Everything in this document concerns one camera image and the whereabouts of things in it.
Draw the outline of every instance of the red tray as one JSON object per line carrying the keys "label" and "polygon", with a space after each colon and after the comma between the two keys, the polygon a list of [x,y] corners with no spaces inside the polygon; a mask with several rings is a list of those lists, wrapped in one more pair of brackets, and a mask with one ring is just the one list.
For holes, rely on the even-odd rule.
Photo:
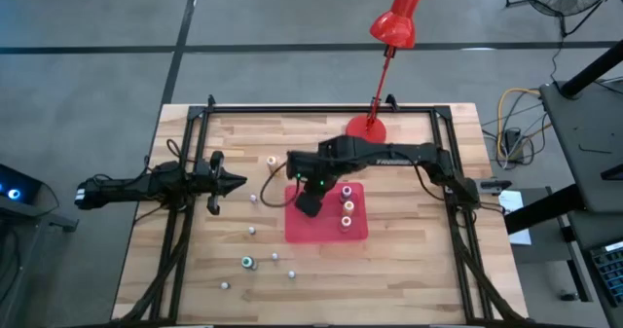
{"label": "red tray", "polygon": [[[354,202],[352,225],[342,231],[342,203],[340,193],[344,186],[352,188],[350,200]],[[285,199],[290,200],[295,186],[285,188]],[[285,207],[285,240],[291,243],[326,243],[362,240],[368,237],[368,219],[361,183],[338,183],[322,200],[322,208],[316,217],[309,217],[291,202]]]}

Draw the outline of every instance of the red lamp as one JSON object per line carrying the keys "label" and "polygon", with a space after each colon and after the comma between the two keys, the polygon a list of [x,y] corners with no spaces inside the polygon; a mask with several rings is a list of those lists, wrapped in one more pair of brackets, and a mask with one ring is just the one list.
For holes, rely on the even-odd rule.
{"label": "red lamp", "polygon": [[385,65],[377,88],[377,95],[372,102],[370,112],[354,117],[348,122],[347,134],[365,138],[369,142],[384,143],[385,125],[377,119],[377,110],[381,100],[381,89],[389,61],[395,56],[396,48],[413,48],[416,44],[416,27],[413,13],[420,0],[393,0],[391,9],[378,17],[370,27],[370,34],[387,44]]}

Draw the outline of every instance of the lamp base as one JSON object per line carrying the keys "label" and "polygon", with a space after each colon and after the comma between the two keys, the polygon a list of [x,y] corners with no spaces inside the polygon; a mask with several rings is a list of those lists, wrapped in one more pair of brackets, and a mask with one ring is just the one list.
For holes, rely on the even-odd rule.
{"label": "lamp base", "polygon": [[356,116],[348,122],[347,135],[361,137],[370,143],[385,143],[385,125],[378,118],[368,128],[368,116],[366,114]]}

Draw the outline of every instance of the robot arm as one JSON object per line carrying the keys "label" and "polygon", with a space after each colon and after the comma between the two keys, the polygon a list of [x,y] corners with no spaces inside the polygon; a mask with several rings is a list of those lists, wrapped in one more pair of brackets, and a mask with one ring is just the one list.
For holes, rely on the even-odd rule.
{"label": "robot arm", "polygon": [[224,159],[222,152],[214,152],[209,163],[204,159],[197,161],[195,172],[186,172],[178,162],[166,162],[134,179],[92,177],[78,186],[74,203],[90,210],[108,202],[156,200],[181,209],[190,201],[189,196],[210,193],[207,208],[218,215],[218,197],[227,196],[246,182],[246,177],[225,170]]}
{"label": "robot arm", "polygon": [[473,180],[460,175],[453,167],[450,152],[432,143],[377,144],[363,138],[341,135],[318,143],[316,153],[288,152],[287,177],[305,178],[303,193],[296,206],[310,217],[317,215],[324,195],[338,179],[368,165],[416,165],[437,186],[448,187],[458,203],[478,205],[480,199]]}

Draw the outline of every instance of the wooden tabletop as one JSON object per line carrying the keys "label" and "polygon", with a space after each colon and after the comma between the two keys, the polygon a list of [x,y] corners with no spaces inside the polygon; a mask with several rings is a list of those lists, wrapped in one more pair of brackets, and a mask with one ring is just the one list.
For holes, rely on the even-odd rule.
{"label": "wooden tabletop", "polygon": [[[475,104],[445,105],[452,108],[465,175],[491,177]],[[187,110],[188,105],[164,106],[151,164],[174,160],[165,142],[172,138],[181,146]],[[247,176],[248,181],[220,200],[220,216],[210,215],[205,208],[207,196],[201,196],[197,202],[178,322],[464,322],[445,207],[443,202],[424,192],[412,167],[375,166],[345,176],[343,181],[360,182],[365,188],[370,233],[367,240],[360,242],[286,243],[283,209],[249,201],[251,194],[259,194],[269,175],[268,156],[277,156],[283,162],[288,150],[315,151],[318,141],[342,134],[350,117],[347,114],[210,115],[205,156],[209,157],[213,150],[223,151],[225,168]],[[379,117],[387,127],[387,142],[432,141],[426,114],[396,113]],[[433,193],[442,195],[441,189],[431,185],[425,174],[424,180]],[[288,183],[292,182],[281,174],[269,186],[267,200],[282,201]],[[138,215],[156,206],[154,202],[143,202]],[[513,309],[526,315],[502,216],[485,209],[477,212],[476,229],[485,271]],[[159,211],[134,227],[114,317],[126,313],[155,277],[165,223],[166,211]],[[250,226],[257,230],[254,236],[249,234]],[[279,255],[276,262],[271,259],[274,252]],[[246,255],[259,261],[257,271],[242,268],[240,259]],[[289,271],[296,272],[295,279],[288,278]],[[231,288],[221,289],[223,281],[229,282]],[[471,275],[470,287],[475,310],[480,315]],[[168,293],[170,285],[165,289],[163,315],[168,308]]]}

